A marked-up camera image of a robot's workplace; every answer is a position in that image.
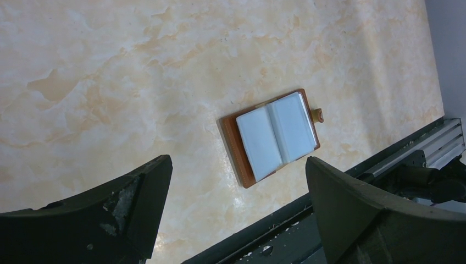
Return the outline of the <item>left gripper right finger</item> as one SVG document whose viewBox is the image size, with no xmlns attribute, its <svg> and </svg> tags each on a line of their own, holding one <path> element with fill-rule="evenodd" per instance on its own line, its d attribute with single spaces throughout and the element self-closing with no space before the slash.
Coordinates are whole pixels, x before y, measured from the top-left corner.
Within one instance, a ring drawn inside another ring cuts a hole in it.
<svg viewBox="0 0 466 264">
<path fill-rule="evenodd" d="M 401 198 L 317 157 L 306 177 L 328 263 L 465 263 L 465 214 Z"/>
</svg>

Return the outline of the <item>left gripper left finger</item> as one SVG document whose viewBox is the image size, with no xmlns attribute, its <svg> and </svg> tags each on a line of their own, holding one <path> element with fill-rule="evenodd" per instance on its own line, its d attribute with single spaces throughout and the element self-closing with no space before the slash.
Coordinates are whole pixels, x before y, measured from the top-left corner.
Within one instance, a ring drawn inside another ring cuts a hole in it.
<svg viewBox="0 0 466 264">
<path fill-rule="evenodd" d="M 153 250 L 173 164 L 161 155 L 38 210 L 1 214 L 1 263 L 145 263 Z"/>
</svg>

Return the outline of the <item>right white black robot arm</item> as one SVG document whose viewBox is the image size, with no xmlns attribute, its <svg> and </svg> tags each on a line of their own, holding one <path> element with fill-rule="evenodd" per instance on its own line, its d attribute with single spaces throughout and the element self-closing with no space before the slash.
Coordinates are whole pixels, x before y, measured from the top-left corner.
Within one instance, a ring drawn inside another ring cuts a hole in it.
<svg viewBox="0 0 466 264">
<path fill-rule="evenodd" d="M 402 165 L 389 174 L 381 188 L 405 198 L 422 198 L 434 204 L 465 203 L 465 164 L 461 156 L 441 169 Z"/>
</svg>

